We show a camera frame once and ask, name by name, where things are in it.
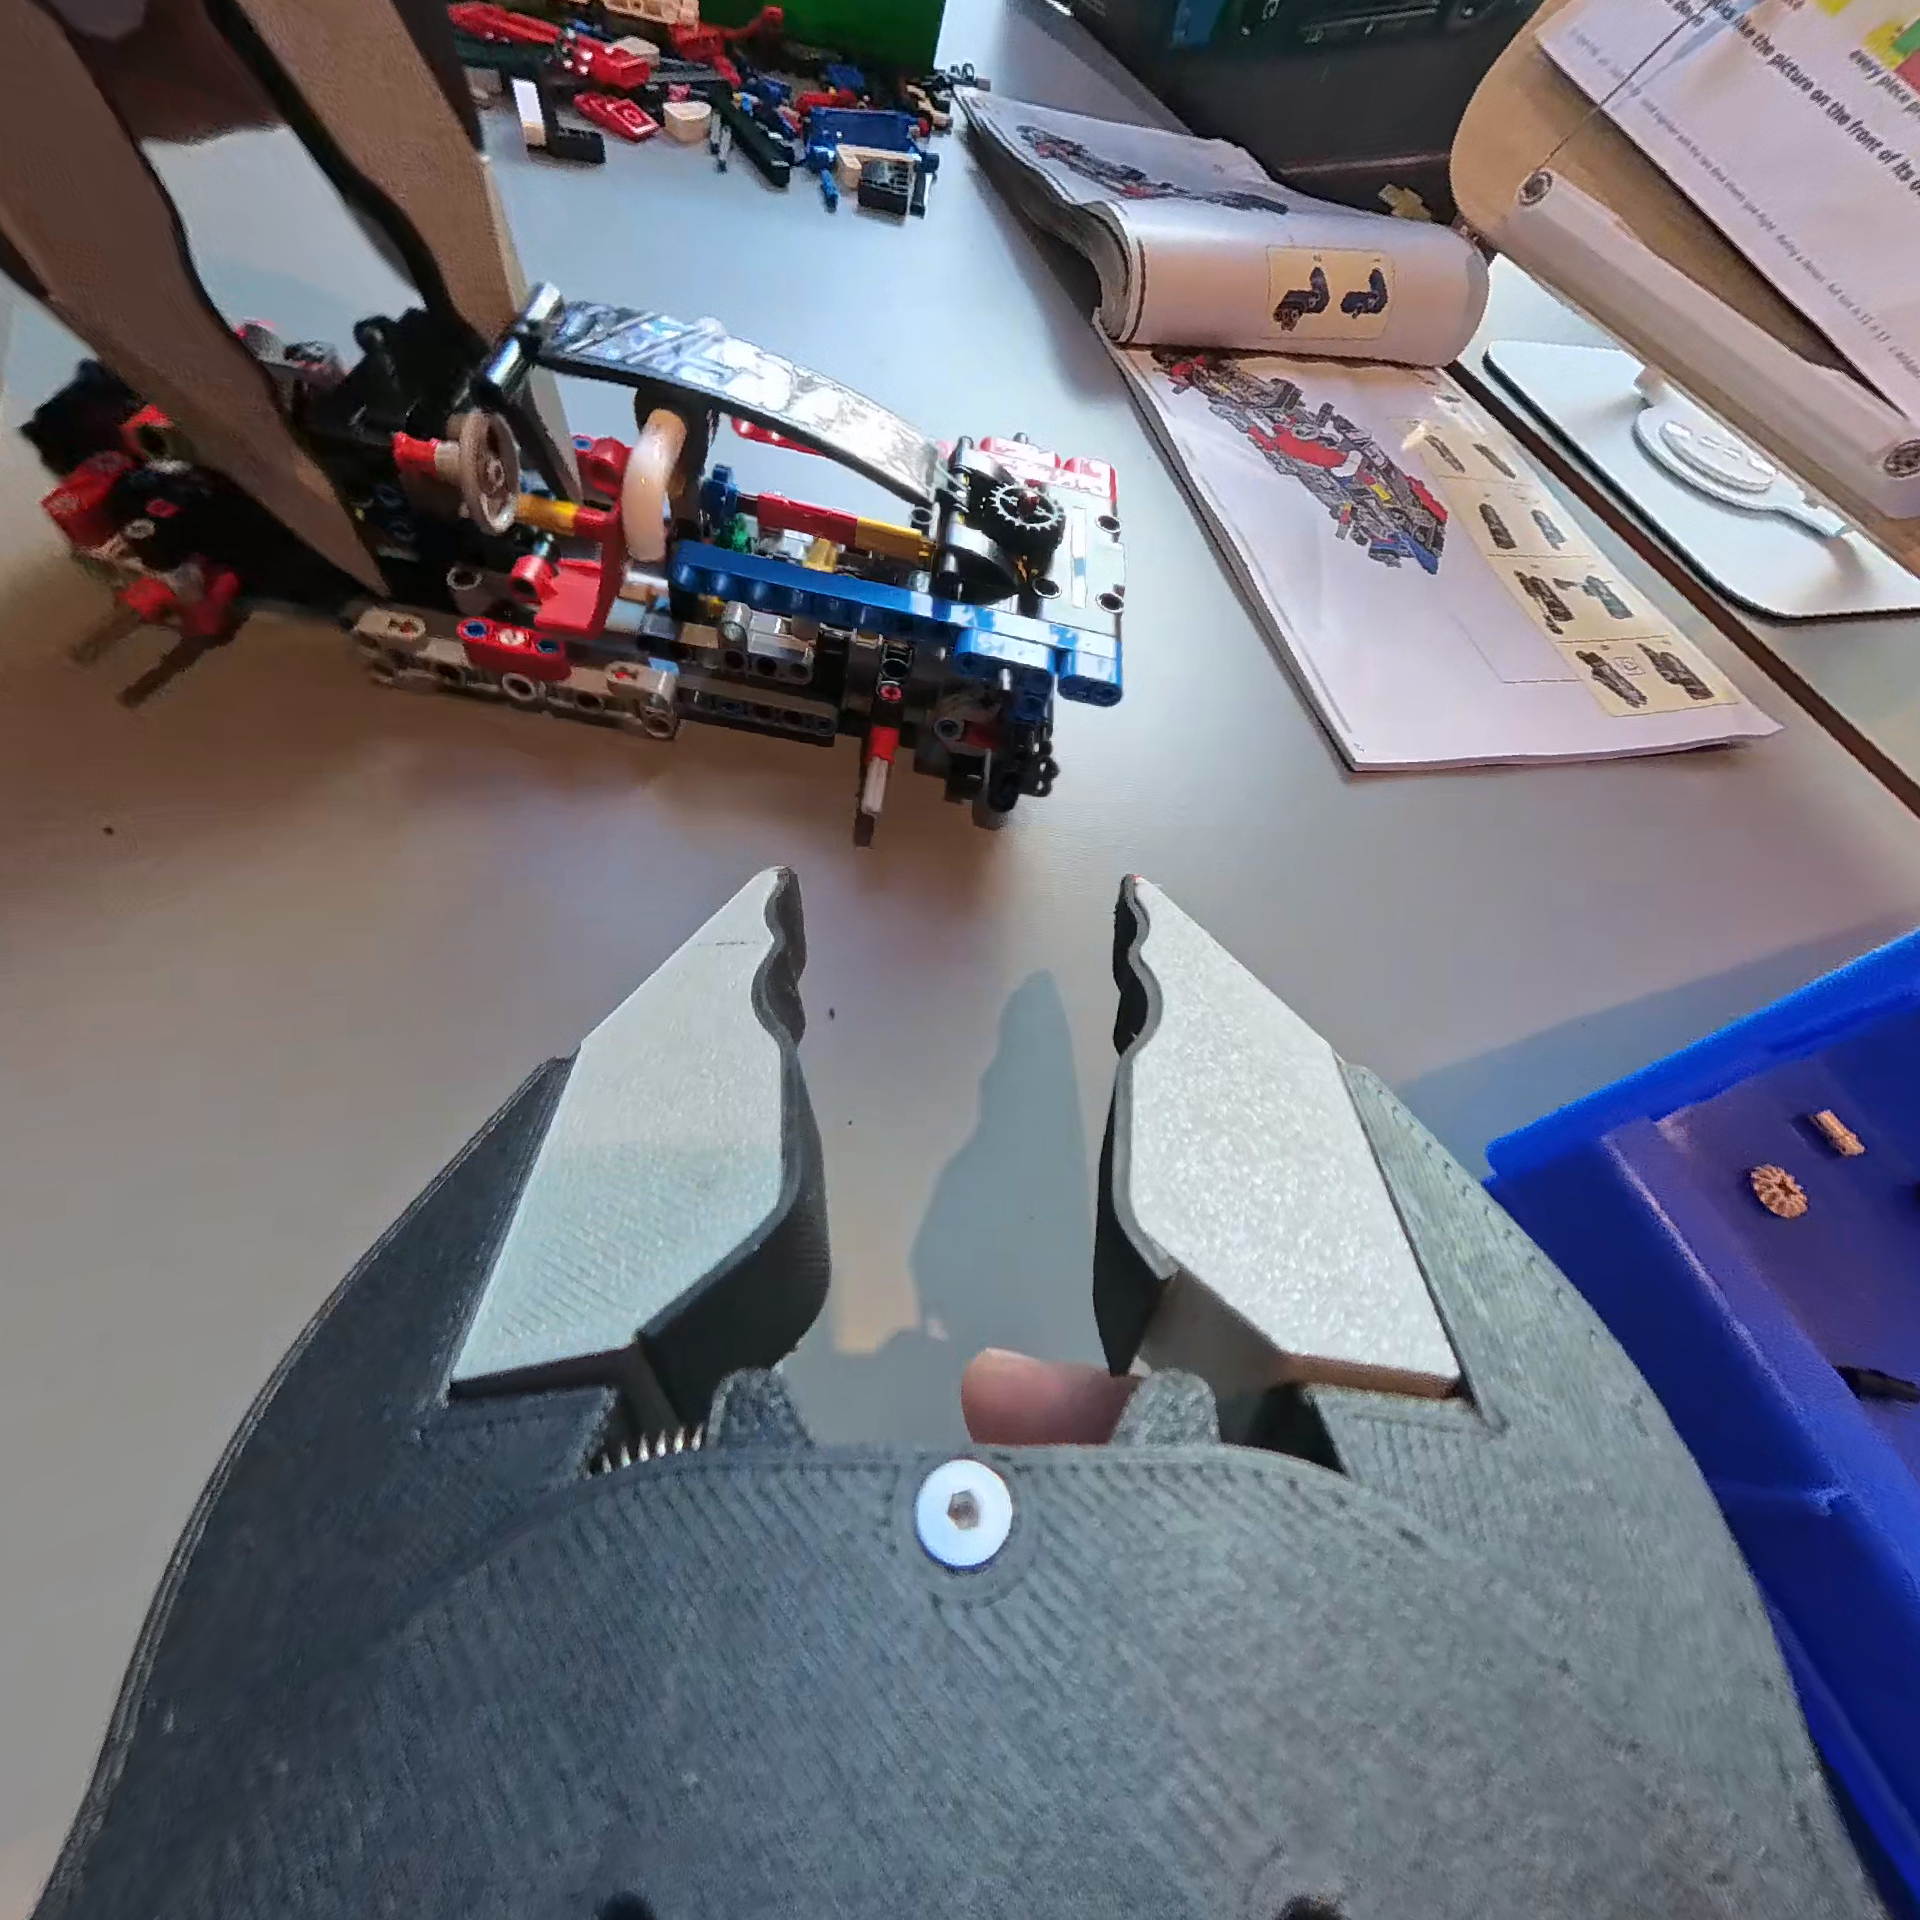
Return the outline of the printed instruction sheet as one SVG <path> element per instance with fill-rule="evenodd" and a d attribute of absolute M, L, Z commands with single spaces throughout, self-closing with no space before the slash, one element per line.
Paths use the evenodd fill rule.
<path fill-rule="evenodd" d="M 1569 4 L 1537 46 L 1918 419 L 1918 4 Z"/>

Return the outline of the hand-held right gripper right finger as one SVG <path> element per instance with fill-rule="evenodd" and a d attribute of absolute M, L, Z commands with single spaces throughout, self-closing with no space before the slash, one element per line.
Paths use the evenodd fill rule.
<path fill-rule="evenodd" d="M 1112 927 L 1091 1309 L 1112 1375 L 1421 1400 L 1461 1360 L 1337 1047 L 1155 882 Z"/>

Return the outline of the toy brick car chassis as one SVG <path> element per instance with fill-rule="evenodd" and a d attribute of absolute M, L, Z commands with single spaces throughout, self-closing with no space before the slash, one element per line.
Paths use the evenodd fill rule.
<path fill-rule="evenodd" d="M 868 847 L 895 770 L 980 829 L 1058 780 L 1054 709 L 1122 697 L 1116 467 L 1030 439 L 933 442 L 733 335 L 539 283 L 486 354 L 424 311 L 356 358 L 240 344 L 370 548 L 363 592 L 86 358 L 21 429 L 43 512 L 110 605 L 95 661 L 154 627 L 136 704 L 256 610 L 334 616 L 367 675 L 635 733 L 860 747 Z"/>

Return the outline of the blue plastic bin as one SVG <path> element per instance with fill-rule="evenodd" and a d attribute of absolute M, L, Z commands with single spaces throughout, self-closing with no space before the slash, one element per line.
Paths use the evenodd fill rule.
<path fill-rule="evenodd" d="M 1866 1139 L 1840 1158 L 1807 1127 Z M 1487 1146 L 1489 1192 L 1667 1404 L 1772 1616 L 1812 1742 L 1918 1917 L 1918 934 Z M 1812 1197 L 1769 1217 L 1751 1167 Z"/>

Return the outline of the toy building instruction booklet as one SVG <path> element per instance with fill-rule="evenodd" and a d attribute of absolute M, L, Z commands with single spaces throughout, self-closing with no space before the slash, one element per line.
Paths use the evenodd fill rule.
<path fill-rule="evenodd" d="M 1229 139 L 964 93 L 980 162 L 1097 278 L 1095 327 L 1348 770 L 1739 747 L 1781 724 L 1450 368 L 1483 251 Z"/>

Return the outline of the pile of loose bricks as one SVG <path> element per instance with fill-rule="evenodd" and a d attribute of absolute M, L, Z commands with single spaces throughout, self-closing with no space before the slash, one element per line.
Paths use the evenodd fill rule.
<path fill-rule="evenodd" d="M 718 173 L 763 185 L 810 181 L 832 211 L 925 217 L 938 139 L 974 62 L 926 72 L 860 65 L 786 40 L 777 8 L 750 24 L 702 24 L 699 4 L 449 4 L 478 105 L 508 105 L 529 156 L 587 169 L 610 144 L 699 146 Z"/>

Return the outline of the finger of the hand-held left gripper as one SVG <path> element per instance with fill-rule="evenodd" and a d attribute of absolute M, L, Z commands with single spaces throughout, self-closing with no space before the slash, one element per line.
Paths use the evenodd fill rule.
<path fill-rule="evenodd" d="M 43 305 L 178 421 L 206 467 L 356 583 L 387 592 L 270 377 L 206 297 L 136 136 L 43 4 L 3 4 L 3 237 Z"/>
<path fill-rule="evenodd" d="M 502 416 L 524 464 L 580 496 L 553 377 L 484 382 L 529 283 L 437 4 L 228 4 L 225 41 L 412 283 L 412 306 L 356 323 L 349 395 L 373 425 L 424 430 L 474 405 Z"/>

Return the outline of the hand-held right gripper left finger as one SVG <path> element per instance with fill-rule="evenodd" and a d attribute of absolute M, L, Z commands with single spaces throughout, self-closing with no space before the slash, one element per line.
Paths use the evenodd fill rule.
<path fill-rule="evenodd" d="M 747 880 L 568 1060 L 451 1369 L 456 1397 L 613 1388 L 704 1422 L 828 1299 L 794 868 Z"/>

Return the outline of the wooden document stand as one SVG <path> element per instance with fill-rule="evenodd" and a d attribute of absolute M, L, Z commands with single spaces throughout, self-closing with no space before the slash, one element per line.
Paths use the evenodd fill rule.
<path fill-rule="evenodd" d="M 1537 46 L 1542 4 L 1453 139 L 1461 217 L 1535 283 L 1729 421 L 1918 573 L 1918 421 L 1573 88 Z"/>

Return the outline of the person's right hand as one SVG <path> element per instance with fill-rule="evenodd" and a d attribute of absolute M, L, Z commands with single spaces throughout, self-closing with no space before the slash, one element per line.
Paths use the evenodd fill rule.
<path fill-rule="evenodd" d="M 964 1369 L 961 1407 L 975 1447 L 1103 1447 L 1139 1385 L 1089 1363 L 983 1349 Z"/>

